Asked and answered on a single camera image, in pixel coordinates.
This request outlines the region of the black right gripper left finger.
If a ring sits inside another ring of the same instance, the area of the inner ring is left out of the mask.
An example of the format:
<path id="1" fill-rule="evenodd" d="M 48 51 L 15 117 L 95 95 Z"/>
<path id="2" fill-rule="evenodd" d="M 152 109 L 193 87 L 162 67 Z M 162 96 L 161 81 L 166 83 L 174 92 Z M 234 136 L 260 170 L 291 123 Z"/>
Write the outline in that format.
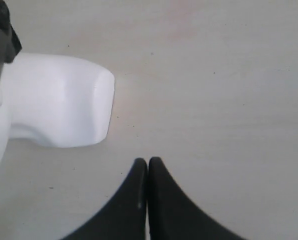
<path id="1" fill-rule="evenodd" d="M 146 238 L 148 165 L 134 160 L 125 180 L 90 220 L 65 240 L 144 240 Z"/>

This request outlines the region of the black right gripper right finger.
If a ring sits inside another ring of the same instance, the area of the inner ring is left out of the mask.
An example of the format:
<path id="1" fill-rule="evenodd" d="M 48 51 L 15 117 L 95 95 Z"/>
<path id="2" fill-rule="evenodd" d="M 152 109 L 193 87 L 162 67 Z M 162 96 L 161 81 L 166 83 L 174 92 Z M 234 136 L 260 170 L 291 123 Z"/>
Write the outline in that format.
<path id="1" fill-rule="evenodd" d="M 152 240 L 240 240 L 182 191 L 160 157 L 148 164 L 148 219 Z"/>

